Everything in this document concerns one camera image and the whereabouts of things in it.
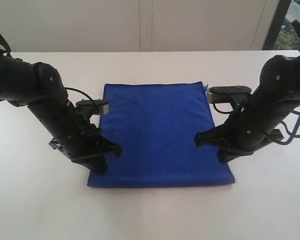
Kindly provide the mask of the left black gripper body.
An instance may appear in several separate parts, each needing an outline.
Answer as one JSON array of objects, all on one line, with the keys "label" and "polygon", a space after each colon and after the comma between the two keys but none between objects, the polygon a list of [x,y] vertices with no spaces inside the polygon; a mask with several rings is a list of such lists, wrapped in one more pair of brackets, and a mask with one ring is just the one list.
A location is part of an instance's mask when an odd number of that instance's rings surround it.
[{"label": "left black gripper body", "polygon": [[71,162],[83,165],[84,159],[105,156],[99,153],[101,129],[90,122],[92,116],[81,115],[69,100],[64,104],[43,100],[31,104],[29,110],[52,135],[49,145]]}]

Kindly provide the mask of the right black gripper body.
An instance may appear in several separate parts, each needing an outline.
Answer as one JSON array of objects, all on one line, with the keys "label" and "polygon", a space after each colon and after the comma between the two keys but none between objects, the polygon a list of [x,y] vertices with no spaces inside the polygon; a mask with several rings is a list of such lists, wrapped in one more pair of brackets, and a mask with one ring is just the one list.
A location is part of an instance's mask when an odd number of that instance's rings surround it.
[{"label": "right black gripper body", "polygon": [[223,127],[225,147],[218,148],[250,156],[257,150],[283,140],[276,127],[288,116],[286,99],[269,99],[254,92],[232,113]]}]

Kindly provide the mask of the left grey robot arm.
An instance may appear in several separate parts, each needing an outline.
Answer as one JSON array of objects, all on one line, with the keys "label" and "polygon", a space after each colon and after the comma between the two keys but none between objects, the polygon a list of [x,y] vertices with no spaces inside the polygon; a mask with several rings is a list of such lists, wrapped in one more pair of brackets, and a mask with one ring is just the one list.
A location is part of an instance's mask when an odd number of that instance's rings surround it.
[{"label": "left grey robot arm", "polygon": [[102,129],[90,118],[106,115],[109,101],[87,96],[73,104],[68,91],[53,66],[43,62],[30,64],[0,49],[0,101],[26,106],[52,135],[52,149],[103,176],[108,169],[105,156],[119,158],[122,147],[103,137]]}]

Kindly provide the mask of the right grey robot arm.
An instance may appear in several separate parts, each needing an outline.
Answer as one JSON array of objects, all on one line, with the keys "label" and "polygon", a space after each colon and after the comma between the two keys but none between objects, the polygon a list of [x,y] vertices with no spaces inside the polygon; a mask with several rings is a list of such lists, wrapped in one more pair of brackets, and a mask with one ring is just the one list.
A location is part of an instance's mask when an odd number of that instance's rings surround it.
[{"label": "right grey robot arm", "polygon": [[300,56],[275,55],[262,67],[259,86],[214,86],[207,90],[212,106],[229,103],[228,118],[194,137],[195,145],[214,146],[221,163],[250,156],[272,144],[300,139]]}]

